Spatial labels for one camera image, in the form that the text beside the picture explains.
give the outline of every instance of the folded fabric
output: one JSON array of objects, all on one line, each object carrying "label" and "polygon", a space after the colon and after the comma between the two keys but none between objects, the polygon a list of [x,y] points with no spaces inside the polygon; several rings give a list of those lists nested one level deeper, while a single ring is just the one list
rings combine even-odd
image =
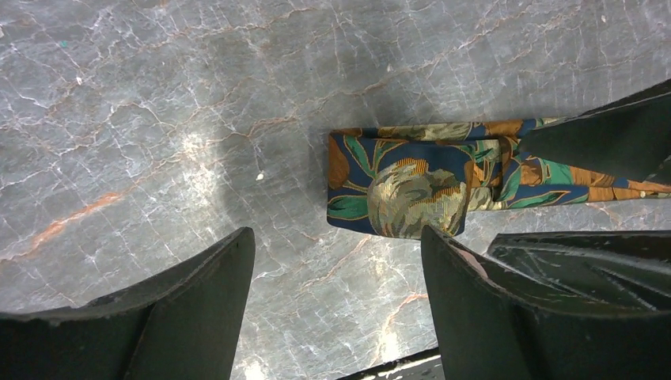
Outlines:
[{"label": "folded fabric", "polygon": [[328,223],[419,239],[426,225],[460,234],[467,211],[671,196],[671,186],[519,152],[524,134],[552,121],[333,131],[328,136]]}]

